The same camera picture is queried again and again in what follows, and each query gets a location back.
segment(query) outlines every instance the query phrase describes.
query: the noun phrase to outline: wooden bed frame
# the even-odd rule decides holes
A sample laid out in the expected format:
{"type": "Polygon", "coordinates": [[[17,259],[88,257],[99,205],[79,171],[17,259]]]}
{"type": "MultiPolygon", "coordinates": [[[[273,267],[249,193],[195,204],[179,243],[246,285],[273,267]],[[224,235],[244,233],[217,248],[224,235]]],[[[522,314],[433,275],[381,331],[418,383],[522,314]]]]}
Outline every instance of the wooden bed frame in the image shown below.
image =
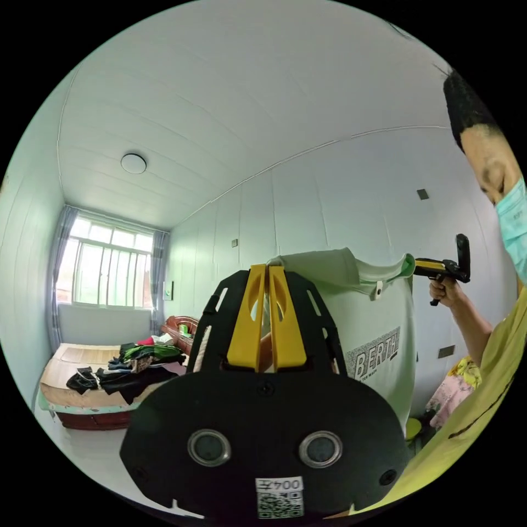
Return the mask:
{"type": "MultiPolygon", "coordinates": [[[[161,326],[161,330],[173,338],[175,346],[180,348],[186,355],[189,355],[193,341],[192,338],[187,338],[179,332],[180,324],[185,324],[188,327],[189,333],[193,336],[198,326],[198,321],[195,318],[186,316],[171,316],[161,326]]],[[[60,419],[64,428],[72,430],[119,430],[128,428],[133,410],[90,414],[53,411],[60,419]]]]}

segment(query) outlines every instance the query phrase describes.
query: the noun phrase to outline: qr code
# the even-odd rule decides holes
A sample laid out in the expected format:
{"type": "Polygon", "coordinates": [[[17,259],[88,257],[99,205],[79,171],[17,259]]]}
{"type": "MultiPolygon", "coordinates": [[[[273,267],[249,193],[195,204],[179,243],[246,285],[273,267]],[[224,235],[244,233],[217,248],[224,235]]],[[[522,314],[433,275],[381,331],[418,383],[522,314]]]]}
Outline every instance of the qr code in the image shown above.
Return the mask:
{"type": "Polygon", "coordinates": [[[294,518],[304,515],[302,492],[258,492],[260,519],[294,518]]]}

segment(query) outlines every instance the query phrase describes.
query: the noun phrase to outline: ceiling light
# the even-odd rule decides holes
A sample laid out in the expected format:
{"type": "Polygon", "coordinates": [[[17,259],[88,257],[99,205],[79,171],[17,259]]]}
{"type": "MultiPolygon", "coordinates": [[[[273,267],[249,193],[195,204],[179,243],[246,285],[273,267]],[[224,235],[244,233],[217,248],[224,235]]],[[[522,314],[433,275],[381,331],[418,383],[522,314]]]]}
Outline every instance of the ceiling light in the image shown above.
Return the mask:
{"type": "Polygon", "coordinates": [[[126,154],[121,159],[121,166],[130,174],[142,174],[147,169],[147,162],[138,154],[126,154]]]}

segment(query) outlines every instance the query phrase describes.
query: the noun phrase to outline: curtain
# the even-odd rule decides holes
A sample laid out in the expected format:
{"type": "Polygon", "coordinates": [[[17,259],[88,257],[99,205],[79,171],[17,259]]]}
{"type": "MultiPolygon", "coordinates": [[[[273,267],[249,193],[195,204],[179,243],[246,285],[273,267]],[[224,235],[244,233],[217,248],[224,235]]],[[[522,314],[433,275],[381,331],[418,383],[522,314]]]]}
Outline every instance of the curtain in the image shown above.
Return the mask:
{"type": "Polygon", "coordinates": [[[62,342],[62,335],[60,333],[59,310],[57,307],[57,280],[59,278],[60,264],[64,256],[66,244],[70,237],[70,231],[77,219],[78,209],[74,209],[69,205],[64,205],[59,216],[57,228],[55,229],[55,238],[50,254],[50,272],[48,274],[47,284],[47,313],[46,319],[48,324],[49,342],[51,344],[52,352],[55,353],[62,342]]]}
{"type": "Polygon", "coordinates": [[[161,333],[161,325],[165,323],[163,282],[165,281],[168,244],[169,234],[167,232],[154,231],[154,244],[150,261],[150,292],[153,306],[150,317],[150,331],[152,335],[159,335],[161,333]]]}

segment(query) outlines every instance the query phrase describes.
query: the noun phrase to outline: wall switch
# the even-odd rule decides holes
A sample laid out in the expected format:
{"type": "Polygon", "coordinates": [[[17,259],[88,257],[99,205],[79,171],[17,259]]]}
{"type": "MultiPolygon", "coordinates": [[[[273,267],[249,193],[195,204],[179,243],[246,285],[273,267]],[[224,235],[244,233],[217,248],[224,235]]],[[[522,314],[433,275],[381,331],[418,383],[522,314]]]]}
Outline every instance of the wall switch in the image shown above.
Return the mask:
{"type": "Polygon", "coordinates": [[[450,357],[454,354],[455,349],[455,346],[442,347],[439,350],[438,358],[450,357]]]}
{"type": "Polygon", "coordinates": [[[429,199],[430,196],[428,195],[428,192],[424,189],[424,188],[420,188],[418,191],[417,191],[417,194],[418,196],[421,198],[421,199],[429,199]]]}

